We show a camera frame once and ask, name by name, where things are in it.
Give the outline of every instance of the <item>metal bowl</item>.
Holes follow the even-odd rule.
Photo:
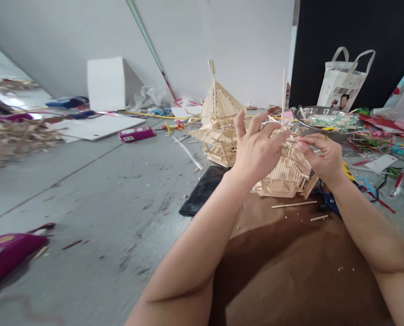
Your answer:
[[[318,115],[345,115],[346,114],[345,112],[339,111],[337,109],[332,109],[332,108],[325,107],[325,106],[315,106],[315,105],[305,106],[305,107],[303,107],[303,111],[306,116],[309,116],[312,114],[318,114]],[[322,130],[320,128],[310,126],[306,122],[304,122],[302,120],[302,116],[301,116],[301,112],[300,112],[299,108],[294,111],[294,118],[298,120],[300,125],[308,128],[308,130],[304,131],[305,135],[320,133],[323,135],[327,135],[331,140],[334,140],[337,143],[343,142],[345,139],[347,139],[352,134],[355,134],[357,131],[360,131],[364,126],[363,121],[359,120],[357,123],[357,129],[355,131],[337,132],[337,131],[330,131],[330,130]]]

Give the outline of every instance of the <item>black smartphone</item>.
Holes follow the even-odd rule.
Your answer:
[[[230,168],[224,168],[222,166],[210,166],[191,195],[187,198],[184,205],[182,205],[179,214],[191,217],[196,215],[220,184],[223,175],[229,170]]]

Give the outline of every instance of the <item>black cable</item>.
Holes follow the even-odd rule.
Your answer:
[[[98,115],[95,115],[94,117],[86,118],[86,119],[96,119],[96,118],[98,118],[98,117],[100,117],[100,116],[103,116],[104,114],[105,114],[105,113],[98,114]]]
[[[376,192],[377,192],[377,197],[375,198],[375,199],[373,199],[373,200],[371,200],[370,202],[376,202],[376,201],[378,201],[378,199],[380,198],[380,193],[379,193],[379,191],[380,191],[380,189],[382,188],[382,187],[384,187],[384,185],[386,184],[386,182],[387,182],[387,177],[388,177],[389,175],[388,174],[386,174],[385,176],[384,176],[384,181],[376,188]]]
[[[5,103],[0,103],[0,105],[5,105],[5,106],[8,106],[8,107],[14,107],[14,108],[16,108],[16,109],[20,109],[20,110],[22,110],[22,111],[24,111],[24,112],[27,112],[27,113],[34,113],[34,112],[30,112],[30,111],[24,110],[23,108],[20,108],[20,107],[18,107],[18,106],[14,106],[14,105],[9,105],[9,104],[5,104]],[[61,114],[58,114],[58,113],[52,113],[52,112],[47,112],[47,114],[54,114],[54,115],[65,116],[65,115],[61,115]]]

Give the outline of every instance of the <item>pink box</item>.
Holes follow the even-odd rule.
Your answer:
[[[131,128],[119,131],[119,138],[123,142],[130,143],[139,139],[145,139],[155,136],[152,127]]]

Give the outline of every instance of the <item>hand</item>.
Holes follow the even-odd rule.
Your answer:
[[[245,112],[235,117],[235,129],[238,136],[237,160],[230,170],[234,179],[249,189],[265,178],[277,165],[282,153],[282,144],[291,135],[290,130],[275,135],[280,129],[277,122],[268,122],[261,129],[261,124],[268,119],[267,113],[258,113],[252,118],[246,132],[244,126]]]
[[[322,154],[315,154],[309,145],[320,149]],[[341,145],[331,139],[324,140],[322,134],[310,134],[298,139],[297,146],[331,191],[345,179],[348,180],[343,172]]]

